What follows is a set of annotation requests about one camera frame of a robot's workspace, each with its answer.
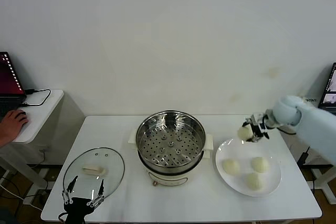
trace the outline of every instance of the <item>person's arm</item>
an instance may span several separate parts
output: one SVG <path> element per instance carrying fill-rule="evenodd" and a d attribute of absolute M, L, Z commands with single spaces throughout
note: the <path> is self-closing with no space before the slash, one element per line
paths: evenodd
<path fill-rule="evenodd" d="M 0 148 L 13 141 L 22 126 L 28 122 L 26 114 L 22 110 L 11 110 L 0 123 Z"/>

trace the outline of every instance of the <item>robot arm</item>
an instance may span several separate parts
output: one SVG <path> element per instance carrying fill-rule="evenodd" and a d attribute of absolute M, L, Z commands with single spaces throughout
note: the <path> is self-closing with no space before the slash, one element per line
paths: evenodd
<path fill-rule="evenodd" d="M 263 136 L 268 137 L 267 130 L 282 125 L 289 126 L 303 142 L 336 165 L 336 116 L 307 105 L 299 97 L 280 98 L 265 114 L 246 119 L 243 126 L 250 126 L 250 130 L 243 140 L 257 142 Z"/>

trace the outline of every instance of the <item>cable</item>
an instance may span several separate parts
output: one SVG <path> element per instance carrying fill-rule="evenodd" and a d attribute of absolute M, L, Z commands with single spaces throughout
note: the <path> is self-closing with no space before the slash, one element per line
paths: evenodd
<path fill-rule="evenodd" d="M 63 212 L 61 213 L 59 216 L 58 216 L 58 219 L 62 222 L 62 223 L 65 223 L 65 221 L 61 218 L 62 216 L 64 215 L 67 215 L 68 213 L 67 212 Z"/>
<path fill-rule="evenodd" d="M 21 198 L 20 196 L 17 196 L 16 194 L 13 194 L 11 191 L 8 191 L 5 187 L 3 187 L 2 185 L 0 185 L 4 190 L 6 190 L 8 193 L 10 193 L 11 195 L 13 195 L 13 196 L 15 196 L 15 197 L 17 197 L 17 198 L 19 198 L 20 200 L 25 200 L 24 198 Z M 34 208 L 36 208 L 36 209 L 38 209 L 38 210 L 40 210 L 40 211 L 42 211 L 42 209 L 40 209 L 40 208 L 38 208 L 38 207 L 35 207 L 35 206 L 33 206 L 32 204 L 29 204 L 31 207 L 34 207 Z"/>
<path fill-rule="evenodd" d="M 263 117 L 262 117 L 262 124 L 268 129 L 268 130 L 272 130 L 272 129 L 274 129 L 273 127 L 268 127 L 266 124 L 265 124 L 265 118 L 267 118 L 268 119 L 268 115 L 264 115 Z M 279 131 L 281 131 L 281 132 L 284 132 L 285 134 L 287 134 L 287 135 L 296 135 L 296 133 L 289 133 L 289 132 L 287 132 L 287 131 L 284 131 L 284 130 L 282 130 L 282 129 L 280 129 L 280 128 L 277 128 Z"/>
<path fill-rule="evenodd" d="M 285 134 L 287 134 L 287 135 L 296 135 L 296 133 L 289 133 L 289 132 L 287 132 L 287 131 L 284 131 L 284 130 L 282 130 L 282 129 L 279 129 L 279 128 L 277 128 L 279 131 L 281 131 L 281 132 L 284 132 Z"/>
<path fill-rule="evenodd" d="M 43 152 L 43 160 L 40 163 L 38 163 L 37 165 L 32 166 L 31 168 L 35 168 L 36 166 L 42 164 L 45 160 L 46 160 L 46 153 Z"/>
<path fill-rule="evenodd" d="M 27 190 L 25 191 L 24 195 L 26 195 L 26 194 L 28 193 L 28 191 L 30 190 L 30 188 L 31 188 L 32 185 L 33 185 L 33 184 L 31 184 L 31 185 L 27 188 Z M 48 185 L 49 185 L 49 181 L 47 181 L 47 186 L 46 186 L 46 188 L 44 189 L 44 191 L 47 190 Z M 39 195 L 39 194 L 36 194 L 36 195 L 28 195 L 28 196 L 26 196 L 26 197 L 32 197 L 32 196 L 37 196 L 37 195 Z M 15 216 L 15 217 L 17 217 L 17 215 L 18 215 L 18 213 L 19 213 L 19 210 L 20 210 L 20 207 L 21 207 L 21 206 L 22 206 L 22 204 L 21 204 L 21 202 L 20 202 L 19 205 L 17 206 L 16 210 L 15 210 L 15 213 L 14 213 L 14 216 Z"/>
<path fill-rule="evenodd" d="M 313 180 L 313 195 L 315 197 L 315 176 L 314 176 L 314 173 L 312 172 L 312 170 L 310 169 L 310 173 L 311 173 L 311 178 Z"/>
<path fill-rule="evenodd" d="M 17 185 L 14 184 L 13 181 L 11 181 L 10 179 L 5 178 L 5 177 L 0 177 L 0 179 L 1 179 L 1 178 L 3 178 L 3 179 L 5 179 L 5 180 L 7 180 L 8 182 L 10 182 L 10 183 L 16 188 L 17 193 L 21 196 L 21 193 L 20 193 L 19 188 L 17 187 Z M 8 198 L 8 197 L 2 196 L 2 195 L 1 195 L 0 197 L 5 198 L 5 199 L 17 199 L 17 198 Z"/>
<path fill-rule="evenodd" d="M 51 90 L 50 89 L 40 89 L 40 90 L 35 90 L 35 89 L 27 89 L 25 90 L 26 94 L 32 94 L 32 93 L 36 93 L 36 92 L 42 92 L 42 91 L 49 91 L 47 97 L 45 97 L 45 99 L 43 100 L 42 103 L 40 104 L 28 104 L 28 103 L 22 103 L 20 104 L 21 107 L 28 107 L 28 106 L 41 106 L 44 104 L 44 102 L 48 99 L 48 97 L 50 96 L 51 94 Z"/>

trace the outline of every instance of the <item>small white table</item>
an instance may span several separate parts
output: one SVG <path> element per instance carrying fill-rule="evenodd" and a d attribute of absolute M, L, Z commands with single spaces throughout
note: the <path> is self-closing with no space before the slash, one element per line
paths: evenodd
<path fill-rule="evenodd" d="M 28 104 L 41 104 L 47 94 L 48 91 L 33 93 L 28 95 L 25 102 Z M 63 97 L 63 94 L 64 93 L 62 90 L 52 90 L 50 96 L 43 105 L 20 108 L 26 112 L 29 122 L 23 126 L 19 136 L 13 142 L 28 144 L 33 141 L 37 133 L 49 118 L 52 111 L 55 109 L 56 105 Z M 35 194 L 38 189 L 46 188 L 47 182 L 43 179 L 43 177 L 46 175 L 48 170 L 42 169 L 39 174 L 34 172 L 34 170 L 26 164 L 24 158 L 16 152 L 12 143 L 0 148 L 0 156 L 6 162 L 8 162 L 10 166 L 18 170 L 21 174 L 34 183 L 28 192 L 29 195 Z M 24 204 L 32 200 L 33 197 L 27 198 L 24 201 Z"/>
<path fill-rule="evenodd" d="M 214 150 L 236 135 L 243 115 L 196 116 L 214 137 Z M 245 222 L 318 218 L 322 212 L 307 182 L 277 130 L 269 132 L 269 147 L 276 154 L 282 172 L 277 191 L 267 197 L 249 197 L 231 189 L 219 176 L 211 159 L 203 159 L 186 184 L 152 186 L 139 157 L 129 144 L 131 131 L 145 116 L 89 116 L 85 119 L 56 180 L 41 218 L 58 221 L 64 212 L 62 180 L 69 164 L 95 147 L 118 151 L 125 162 L 119 188 L 86 216 L 86 222 Z"/>

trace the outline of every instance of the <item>laptop screen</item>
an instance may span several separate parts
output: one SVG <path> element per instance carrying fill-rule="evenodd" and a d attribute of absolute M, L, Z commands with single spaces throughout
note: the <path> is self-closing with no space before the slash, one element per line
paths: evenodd
<path fill-rule="evenodd" d="M 12 62 L 5 52 L 0 52 L 0 94 L 24 94 Z"/>

